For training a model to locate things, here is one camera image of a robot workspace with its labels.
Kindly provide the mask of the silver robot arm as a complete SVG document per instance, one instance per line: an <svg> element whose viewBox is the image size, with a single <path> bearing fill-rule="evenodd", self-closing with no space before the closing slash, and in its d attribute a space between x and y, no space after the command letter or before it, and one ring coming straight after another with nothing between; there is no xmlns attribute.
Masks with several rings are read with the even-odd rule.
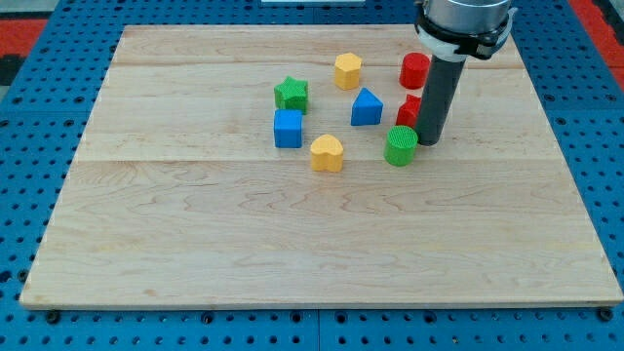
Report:
<svg viewBox="0 0 624 351"><path fill-rule="evenodd" d="M416 1L420 43L436 59L491 59L506 43L518 9L511 0Z"/></svg>

